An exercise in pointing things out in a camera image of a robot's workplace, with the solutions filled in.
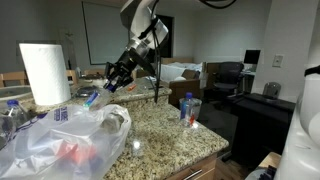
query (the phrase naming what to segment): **light switch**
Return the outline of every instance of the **light switch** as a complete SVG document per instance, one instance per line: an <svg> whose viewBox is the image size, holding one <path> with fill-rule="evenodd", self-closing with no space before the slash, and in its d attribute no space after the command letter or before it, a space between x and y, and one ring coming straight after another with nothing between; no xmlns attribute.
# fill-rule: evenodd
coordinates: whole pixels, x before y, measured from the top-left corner
<svg viewBox="0 0 320 180"><path fill-rule="evenodd" d="M284 55L282 55L282 54L276 54L274 56L272 67L279 67L280 68L281 64L282 64L283 57L284 57Z"/></svg>

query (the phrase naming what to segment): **bag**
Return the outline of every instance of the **bag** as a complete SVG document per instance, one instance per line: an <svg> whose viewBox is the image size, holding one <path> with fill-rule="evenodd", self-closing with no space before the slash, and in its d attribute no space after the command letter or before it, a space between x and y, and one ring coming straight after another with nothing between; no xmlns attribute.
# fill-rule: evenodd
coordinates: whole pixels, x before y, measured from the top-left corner
<svg viewBox="0 0 320 180"><path fill-rule="evenodd" d="M124 150L127 109L68 106L17 129L0 151L0 179L102 179Z"/></svg>

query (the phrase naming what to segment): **monitor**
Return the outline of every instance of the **monitor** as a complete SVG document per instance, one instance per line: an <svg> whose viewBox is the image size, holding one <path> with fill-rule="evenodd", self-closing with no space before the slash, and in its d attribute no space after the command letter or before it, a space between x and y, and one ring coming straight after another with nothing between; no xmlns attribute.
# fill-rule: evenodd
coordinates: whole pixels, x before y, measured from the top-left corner
<svg viewBox="0 0 320 180"><path fill-rule="evenodd" d="M258 64L260 50L247 50L244 56L244 64Z"/></svg>

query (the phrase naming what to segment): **bottle cap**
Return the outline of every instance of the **bottle cap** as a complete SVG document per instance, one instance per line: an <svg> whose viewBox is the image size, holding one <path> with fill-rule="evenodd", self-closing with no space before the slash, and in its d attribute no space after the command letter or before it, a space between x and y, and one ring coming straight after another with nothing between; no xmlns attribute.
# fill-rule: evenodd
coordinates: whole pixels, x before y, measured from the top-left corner
<svg viewBox="0 0 320 180"><path fill-rule="evenodd" d="M19 105L19 101L17 101L17 100L9 100L9 101L7 101L7 105L8 106L18 106Z"/></svg>
<svg viewBox="0 0 320 180"><path fill-rule="evenodd" d="M186 98L187 99L191 99L192 98L192 93L191 92L187 92L186 93Z"/></svg>

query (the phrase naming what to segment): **wooden cabinet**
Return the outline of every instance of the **wooden cabinet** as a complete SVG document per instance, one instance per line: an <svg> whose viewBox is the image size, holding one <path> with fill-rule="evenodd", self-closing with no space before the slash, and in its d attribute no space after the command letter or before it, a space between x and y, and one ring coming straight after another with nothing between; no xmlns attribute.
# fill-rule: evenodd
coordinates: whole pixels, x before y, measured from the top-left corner
<svg viewBox="0 0 320 180"><path fill-rule="evenodd" d="M198 163L172 175L168 180L190 179L213 180L217 154L211 155Z"/></svg>

